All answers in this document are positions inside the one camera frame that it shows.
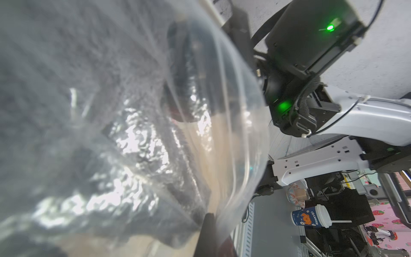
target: black cable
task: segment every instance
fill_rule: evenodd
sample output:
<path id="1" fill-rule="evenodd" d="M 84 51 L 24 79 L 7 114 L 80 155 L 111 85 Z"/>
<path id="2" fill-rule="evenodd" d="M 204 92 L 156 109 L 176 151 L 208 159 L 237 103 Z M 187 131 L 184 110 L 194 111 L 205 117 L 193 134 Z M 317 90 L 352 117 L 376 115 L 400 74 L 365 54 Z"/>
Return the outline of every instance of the black cable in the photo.
<path id="1" fill-rule="evenodd" d="M 255 50 L 255 49 L 253 49 L 253 54 L 254 54 L 255 56 L 260 56 L 260 57 L 262 57 L 262 58 L 264 58 L 264 59 L 266 59 L 266 60 L 269 60 L 269 59 L 270 59 L 270 57 L 268 56 L 268 54 L 259 52 L 259 51 Z"/>
<path id="2" fill-rule="evenodd" d="M 307 104 L 307 96 L 314 92 L 318 86 L 320 85 L 320 78 L 316 77 L 310 85 L 307 87 L 307 89 L 304 91 L 304 93 L 301 95 L 300 101 L 298 102 L 298 113 L 304 117 L 309 116 L 309 108 Z"/>
<path id="3" fill-rule="evenodd" d="M 399 104 L 399 105 L 402 105 L 402 106 L 411 108 L 411 105 L 404 104 L 404 103 L 400 103 L 400 102 L 396 102 L 396 101 L 390 101 L 390 100 L 386 100 L 386 99 L 370 98 L 370 99 L 367 99 L 367 101 L 387 102 L 387 103 Z"/>
<path id="4" fill-rule="evenodd" d="M 260 195 L 260 194 L 253 195 L 253 197 L 252 197 L 251 200 L 250 200 L 250 203 L 251 203 L 251 201 L 252 201 L 254 198 L 256 198 L 257 196 L 261 196 L 261 195 Z M 247 217 L 245 218 L 245 220 L 243 219 L 243 220 L 241 221 L 242 223 L 246 223 L 246 222 L 248 221 L 248 217 L 250 216 L 250 209 L 249 209 L 250 203 L 248 203 L 248 205 L 247 205 L 247 212 L 246 212 Z"/>
<path id="5" fill-rule="evenodd" d="M 374 23 L 375 19 L 377 18 L 378 14 L 381 11 L 381 7 L 383 6 L 384 0 L 380 0 L 380 3 L 378 4 L 377 10 L 374 13 L 374 16 L 372 17 L 371 21 L 369 22 L 368 26 L 365 28 L 363 33 L 366 33 L 369 28 L 371 27 L 371 25 Z"/>
<path id="6" fill-rule="evenodd" d="M 358 171 L 357 169 L 353 169 L 353 170 L 350 170 L 350 171 L 348 171 L 348 172 L 342 172 L 342 171 L 340 171 L 341 173 L 344 173 L 344 174 L 348 174 L 348 173 L 351 173 L 351 172 L 354 172 L 354 171 Z"/>
<path id="7" fill-rule="evenodd" d="M 380 0 L 380 3 L 378 4 L 377 10 L 375 11 L 374 16 L 372 17 L 372 19 L 371 19 L 370 23 L 368 24 L 368 26 L 364 29 L 364 32 L 363 32 L 363 33 L 365 33 L 367 30 L 369 30 L 370 26 L 374 23 L 375 19 L 377 18 L 378 14 L 379 14 L 379 12 L 380 12 L 380 10 L 381 10 L 381 7 L 382 7 L 382 5 L 383 5 L 383 2 L 384 2 L 384 0 Z M 314 81 L 314 80 L 316 79 L 316 77 L 318 77 L 322 72 L 324 72 L 324 70 L 328 67 L 328 64 L 329 64 L 329 63 L 333 63 L 334 60 L 335 60 L 336 58 L 338 58 L 338 57 L 339 57 L 339 55 L 337 55 L 337 56 L 335 56 L 334 58 L 332 58 L 332 59 L 331 59 L 326 65 L 324 65 L 324 66 L 307 82 L 307 84 L 305 84 L 305 86 L 302 88 L 302 90 L 300 91 L 300 93 L 298 94 L 297 98 L 295 99 L 294 104 L 293 104 L 293 106 L 292 106 L 292 108 L 291 108 L 291 110 L 290 110 L 290 112 L 289 112 L 289 123 L 290 123 L 290 125 L 292 124 L 292 122 L 291 122 L 291 116 L 292 116 L 294 110 L 295 110 L 296 107 L 297 107 L 297 104 L 298 104 L 298 101 L 299 101 L 300 98 L 301 98 L 301 95 L 302 95 L 302 94 L 305 92 L 305 90 L 310 86 L 311 82 Z M 356 105 L 357 105 L 357 102 L 356 102 L 343 116 L 341 116 L 340 119 L 343 118 L 345 115 L 347 115 L 348 112 L 351 111 L 352 108 L 354 108 Z M 313 134 L 311 134 L 311 135 L 316 135 L 316 134 L 318 134 L 318 133 L 321 133 L 321 132 L 323 132 L 324 130 L 330 128 L 330 127 L 331 127 L 332 125 L 334 125 L 335 123 L 331 124 L 330 126 L 328 126 L 328 127 L 325 128 L 325 129 L 323 129 L 323 130 L 321 130 L 321 131 L 317 131 L 317 132 L 315 132 L 315 133 L 313 133 Z"/>
<path id="8" fill-rule="evenodd" d="M 317 135 L 321 132 L 324 132 L 325 130 L 329 129 L 330 127 L 332 127 L 334 124 L 336 124 L 337 122 L 339 122 L 342 118 L 344 118 L 349 112 L 351 112 L 352 109 L 354 109 L 354 107 L 360 102 L 361 97 L 357 99 L 357 101 L 353 104 L 353 106 L 351 106 L 350 109 L 348 109 L 348 111 L 346 111 L 341 117 L 339 117 L 336 121 L 334 121 L 333 123 L 331 123 L 329 126 L 327 126 L 326 128 L 323 128 L 322 130 L 316 131 L 314 133 L 312 133 L 310 136 L 314 136 Z"/>
<path id="9" fill-rule="evenodd" d="M 351 180 L 351 181 L 344 181 L 344 182 L 340 182 L 340 183 L 341 183 L 341 184 L 351 183 L 351 182 L 354 182 L 354 181 L 356 181 L 356 180 L 358 180 L 358 179 L 362 178 L 363 176 L 366 176 L 366 175 L 371 175 L 371 174 L 375 174 L 375 173 L 377 173 L 377 172 L 374 172 L 374 173 L 367 173 L 367 174 L 364 174 L 364 175 L 362 175 L 361 177 L 356 178 L 356 179 L 354 179 L 354 180 Z"/>
<path id="10" fill-rule="evenodd" d="M 281 18 L 289 4 L 271 16 L 264 24 L 255 32 L 251 38 L 251 44 L 254 48 L 263 38 L 272 30 L 277 21 Z"/>

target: metal plate with holes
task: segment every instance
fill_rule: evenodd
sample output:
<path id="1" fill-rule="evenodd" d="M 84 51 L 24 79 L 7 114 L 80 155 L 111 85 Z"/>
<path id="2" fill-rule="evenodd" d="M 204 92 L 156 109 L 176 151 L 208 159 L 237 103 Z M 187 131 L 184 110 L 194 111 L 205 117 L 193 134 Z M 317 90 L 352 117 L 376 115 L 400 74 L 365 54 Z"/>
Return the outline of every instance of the metal plate with holes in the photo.
<path id="1" fill-rule="evenodd" d="M 369 164 L 361 160 L 363 150 L 356 140 L 344 137 L 341 140 L 297 156 L 275 160 L 272 165 L 278 184 L 286 186 L 303 178 L 318 176 L 330 172 L 366 169 Z"/>
<path id="2" fill-rule="evenodd" d="M 253 239 L 253 222 L 254 222 L 255 203 L 248 205 L 249 216 L 246 223 L 240 222 L 231 233 L 234 248 L 238 257 L 251 257 L 251 245 Z"/>

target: paper cup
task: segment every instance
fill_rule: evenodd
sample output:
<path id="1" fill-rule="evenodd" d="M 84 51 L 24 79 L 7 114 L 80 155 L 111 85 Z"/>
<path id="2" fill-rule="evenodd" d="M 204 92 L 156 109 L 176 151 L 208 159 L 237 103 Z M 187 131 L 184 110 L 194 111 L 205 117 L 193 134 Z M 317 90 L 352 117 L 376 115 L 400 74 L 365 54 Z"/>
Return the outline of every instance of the paper cup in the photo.
<path id="1" fill-rule="evenodd" d="M 327 208 L 323 205 L 291 212 L 291 220 L 297 226 L 330 227 L 332 221 Z"/>

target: clear plastic bag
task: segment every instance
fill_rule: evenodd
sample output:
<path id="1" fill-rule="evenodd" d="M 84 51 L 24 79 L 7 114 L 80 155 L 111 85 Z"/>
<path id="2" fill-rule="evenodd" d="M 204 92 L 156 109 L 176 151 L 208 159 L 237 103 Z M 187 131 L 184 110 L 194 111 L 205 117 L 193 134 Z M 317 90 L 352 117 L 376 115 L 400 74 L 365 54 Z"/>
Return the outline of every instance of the clear plastic bag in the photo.
<path id="1" fill-rule="evenodd" d="M 71 256 L 79 238 L 114 249 L 135 236 L 179 248 L 207 212 L 221 243 L 264 171 L 268 113 L 199 5 L 10 0 L 0 12 L 0 249 Z"/>

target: cable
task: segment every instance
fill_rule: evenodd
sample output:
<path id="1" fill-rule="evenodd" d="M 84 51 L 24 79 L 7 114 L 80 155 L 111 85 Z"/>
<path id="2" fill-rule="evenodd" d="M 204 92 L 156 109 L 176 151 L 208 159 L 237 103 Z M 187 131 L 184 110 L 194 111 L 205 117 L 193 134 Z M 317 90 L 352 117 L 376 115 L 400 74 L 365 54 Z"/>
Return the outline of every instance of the cable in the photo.
<path id="1" fill-rule="evenodd" d="M 382 7 L 382 5 L 383 5 L 383 2 L 384 2 L 384 0 L 380 0 L 380 3 L 378 4 L 378 7 L 377 7 L 377 9 L 376 9 L 376 11 L 375 11 L 375 13 L 374 13 L 374 16 L 372 17 L 372 19 L 371 19 L 370 23 L 368 24 L 368 26 L 364 29 L 363 34 L 364 34 L 365 32 L 367 32 L 367 30 L 369 30 L 369 28 L 371 27 L 371 25 L 374 23 L 374 21 L 375 21 L 375 19 L 377 18 L 379 12 L 381 11 L 381 7 Z M 333 61 L 334 61 L 335 59 L 337 59 L 338 57 L 339 57 L 339 56 L 337 55 L 337 56 L 335 56 L 334 58 L 332 58 L 332 59 L 331 59 L 326 65 L 324 65 L 324 66 L 307 82 L 307 84 L 305 84 L 305 86 L 302 88 L 302 90 L 300 91 L 300 93 L 298 94 L 297 98 L 295 99 L 294 104 L 293 104 L 293 106 L 292 106 L 292 108 L 291 108 L 291 110 L 290 110 L 290 112 L 289 112 L 289 123 L 290 123 L 290 125 L 292 124 L 292 122 L 291 122 L 291 116 L 292 116 L 294 110 L 296 109 L 297 104 L 298 104 L 298 101 L 300 100 L 301 95 L 303 94 L 303 92 L 305 92 L 305 90 L 308 88 L 308 86 L 310 86 L 311 82 L 314 81 L 314 80 L 316 79 L 316 77 L 318 77 L 318 76 L 328 67 L 328 64 L 333 63 Z M 338 120 L 336 120 L 335 123 L 337 123 L 337 122 L 338 122 L 339 120 L 341 120 L 345 115 L 347 115 L 348 112 L 351 111 L 351 110 L 357 105 L 357 103 L 358 103 L 358 101 L 357 101 L 343 116 L 341 116 Z M 328 126 L 327 128 L 325 128 L 325 129 L 323 129 L 323 130 L 321 130 L 321 131 L 317 131 L 317 132 L 311 134 L 310 136 L 316 135 L 316 134 L 318 134 L 318 133 L 323 132 L 324 130 L 327 130 L 328 128 L 330 128 L 330 127 L 331 127 L 332 125 L 334 125 L 335 123 L 331 124 L 330 126 Z"/>
<path id="2" fill-rule="evenodd" d="M 377 18 L 378 14 L 381 11 L 381 7 L 383 6 L 384 0 L 380 0 L 380 3 L 378 4 L 377 10 L 374 13 L 374 16 L 372 17 L 371 21 L 369 22 L 368 26 L 365 28 L 364 33 L 366 33 L 371 25 L 374 23 L 375 19 Z"/>
<path id="3" fill-rule="evenodd" d="M 374 173 L 367 173 L 367 174 L 364 174 L 364 175 L 362 175 L 361 177 L 356 178 L 356 179 L 354 179 L 354 180 L 351 180 L 351 181 L 344 181 L 344 182 L 340 182 L 340 183 L 341 183 L 341 184 L 351 183 L 351 182 L 354 182 L 354 181 L 356 181 L 356 180 L 358 180 L 358 179 L 362 178 L 363 176 L 366 176 L 366 175 L 371 175 L 371 174 L 375 174 L 375 173 L 377 173 L 377 172 L 374 172 Z"/>
<path id="4" fill-rule="evenodd" d="M 269 60 L 269 59 L 270 59 L 270 57 L 268 56 L 268 54 L 259 52 L 259 51 L 255 50 L 255 49 L 253 49 L 253 54 L 254 54 L 255 56 L 260 56 L 260 57 L 262 57 L 262 58 L 264 58 L 264 59 L 266 59 L 266 60 Z"/>
<path id="5" fill-rule="evenodd" d="M 354 171 L 358 171 L 357 169 L 353 169 L 353 170 L 350 170 L 350 171 L 348 171 L 348 172 L 342 172 L 342 171 L 340 171 L 341 173 L 344 173 L 344 174 L 348 174 L 348 173 L 351 173 L 351 172 L 354 172 Z"/>
<path id="6" fill-rule="evenodd" d="M 257 196 L 261 196 L 260 194 L 257 194 L 257 195 L 253 195 L 253 197 L 251 198 L 251 200 L 250 200 L 250 203 L 251 203 L 251 201 L 254 199 L 254 198 L 256 198 Z M 250 216 L 250 209 L 249 209 L 249 205 L 250 205 L 250 203 L 248 203 L 248 205 L 247 205 L 247 211 L 246 211 L 246 213 L 245 213 L 245 215 L 247 215 L 247 217 L 245 218 L 245 220 L 244 220 L 244 216 L 243 216 L 243 219 L 242 219 L 242 223 L 246 223 L 247 221 L 248 221 L 248 217 Z"/>
<path id="7" fill-rule="evenodd" d="M 400 103 L 400 102 L 396 102 L 396 101 L 390 101 L 390 100 L 386 100 L 386 99 L 377 99 L 377 98 L 370 98 L 367 101 L 380 101 L 380 102 L 387 102 L 387 103 L 393 103 L 393 104 L 399 104 L 408 108 L 411 108 L 411 105 L 408 104 L 404 104 L 404 103 Z"/>
<path id="8" fill-rule="evenodd" d="M 354 107 L 360 102 L 360 100 L 361 100 L 361 97 L 358 98 L 357 101 L 353 104 L 353 106 L 351 106 L 351 108 L 348 109 L 348 111 L 346 111 L 346 112 L 345 112 L 341 117 L 339 117 L 336 121 L 334 121 L 333 123 L 331 123 L 331 124 L 330 124 L 329 126 L 327 126 L 326 128 L 323 128 L 322 130 L 319 130 L 319 131 L 316 131 L 316 132 L 312 133 L 312 134 L 310 135 L 310 137 L 311 137 L 311 136 L 314 136 L 314 135 L 317 135 L 317 134 L 319 134 L 319 133 L 321 133 L 321 132 L 324 132 L 325 130 L 329 129 L 329 128 L 332 127 L 334 124 L 336 124 L 337 122 L 339 122 L 339 121 L 340 121 L 342 118 L 344 118 L 349 112 L 351 112 L 352 109 L 354 109 Z"/>
<path id="9" fill-rule="evenodd" d="M 307 104 L 307 96 L 314 92 L 318 86 L 320 85 L 320 77 L 316 77 L 310 85 L 307 87 L 307 89 L 304 91 L 304 93 L 301 95 L 301 98 L 298 102 L 298 113 L 304 117 L 309 116 L 309 108 Z"/>

